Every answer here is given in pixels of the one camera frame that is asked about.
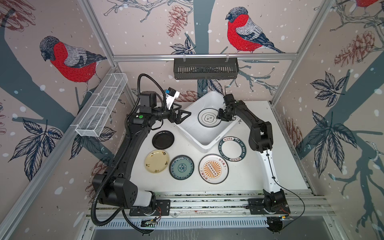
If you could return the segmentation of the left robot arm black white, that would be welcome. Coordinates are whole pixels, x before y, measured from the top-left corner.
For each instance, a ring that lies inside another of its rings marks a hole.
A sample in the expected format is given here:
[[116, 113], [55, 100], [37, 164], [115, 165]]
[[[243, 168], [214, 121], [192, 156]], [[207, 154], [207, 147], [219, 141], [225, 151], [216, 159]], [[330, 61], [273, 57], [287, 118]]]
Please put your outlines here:
[[95, 197], [91, 205], [91, 215], [96, 215], [97, 204], [118, 207], [118, 211], [131, 208], [149, 208], [153, 212], [156, 208], [156, 197], [151, 191], [141, 191], [131, 182], [132, 169], [144, 140], [152, 130], [156, 121], [169, 120], [171, 123], [181, 124], [191, 112], [182, 109], [166, 107], [135, 107], [125, 122], [125, 138], [113, 159], [111, 165], [103, 174], [96, 174], [92, 184]]

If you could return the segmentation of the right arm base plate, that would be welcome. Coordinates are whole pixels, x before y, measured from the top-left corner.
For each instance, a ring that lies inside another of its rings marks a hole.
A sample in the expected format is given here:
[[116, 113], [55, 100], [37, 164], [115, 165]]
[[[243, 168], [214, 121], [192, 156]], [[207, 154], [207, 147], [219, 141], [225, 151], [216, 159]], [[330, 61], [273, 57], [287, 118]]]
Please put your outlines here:
[[265, 199], [248, 199], [246, 209], [250, 210], [251, 215], [290, 215], [291, 211], [284, 203], [265, 203]]

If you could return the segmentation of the white plastic bin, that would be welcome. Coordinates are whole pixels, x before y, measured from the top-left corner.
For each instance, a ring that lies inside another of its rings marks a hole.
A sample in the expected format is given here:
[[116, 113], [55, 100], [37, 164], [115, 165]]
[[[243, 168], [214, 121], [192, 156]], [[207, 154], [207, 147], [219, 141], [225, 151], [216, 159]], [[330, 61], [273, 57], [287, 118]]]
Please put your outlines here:
[[223, 95], [209, 92], [186, 108], [191, 115], [176, 126], [197, 150], [207, 153], [240, 120], [238, 117], [231, 122], [219, 120], [219, 109], [224, 108]]

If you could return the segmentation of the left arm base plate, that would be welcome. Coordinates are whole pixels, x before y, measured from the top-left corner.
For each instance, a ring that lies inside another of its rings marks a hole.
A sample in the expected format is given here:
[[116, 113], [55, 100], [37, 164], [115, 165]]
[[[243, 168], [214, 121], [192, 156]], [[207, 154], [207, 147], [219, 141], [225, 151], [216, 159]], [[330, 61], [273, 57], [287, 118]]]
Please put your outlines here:
[[147, 207], [132, 207], [130, 217], [168, 216], [170, 214], [170, 200], [156, 200]]

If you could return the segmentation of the white plate black outline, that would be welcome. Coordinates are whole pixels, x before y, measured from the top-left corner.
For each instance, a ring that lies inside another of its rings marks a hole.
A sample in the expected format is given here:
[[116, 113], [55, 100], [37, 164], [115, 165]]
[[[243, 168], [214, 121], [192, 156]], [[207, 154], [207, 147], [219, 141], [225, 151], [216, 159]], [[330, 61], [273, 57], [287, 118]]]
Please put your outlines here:
[[206, 108], [199, 112], [198, 122], [206, 128], [215, 128], [221, 123], [218, 119], [219, 111], [213, 108]]

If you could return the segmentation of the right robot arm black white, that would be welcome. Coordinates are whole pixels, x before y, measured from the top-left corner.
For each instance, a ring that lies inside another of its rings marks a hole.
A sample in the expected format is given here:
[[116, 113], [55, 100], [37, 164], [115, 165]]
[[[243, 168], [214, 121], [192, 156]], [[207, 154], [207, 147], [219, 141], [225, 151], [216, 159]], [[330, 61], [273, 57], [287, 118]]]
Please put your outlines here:
[[273, 214], [287, 205], [284, 188], [279, 184], [273, 163], [273, 128], [270, 122], [258, 118], [243, 101], [235, 100], [233, 94], [224, 96], [225, 108], [219, 109], [218, 118], [224, 122], [239, 117], [250, 129], [249, 146], [258, 152], [264, 177], [264, 209]]

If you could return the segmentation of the green rim plate large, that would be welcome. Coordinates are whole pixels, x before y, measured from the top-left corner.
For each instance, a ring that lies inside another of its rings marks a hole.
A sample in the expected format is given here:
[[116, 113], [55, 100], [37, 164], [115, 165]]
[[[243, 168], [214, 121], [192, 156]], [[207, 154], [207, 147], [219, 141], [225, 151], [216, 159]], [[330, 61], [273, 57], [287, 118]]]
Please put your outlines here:
[[224, 137], [218, 145], [220, 155], [230, 162], [239, 162], [243, 160], [247, 154], [246, 145], [237, 137]]

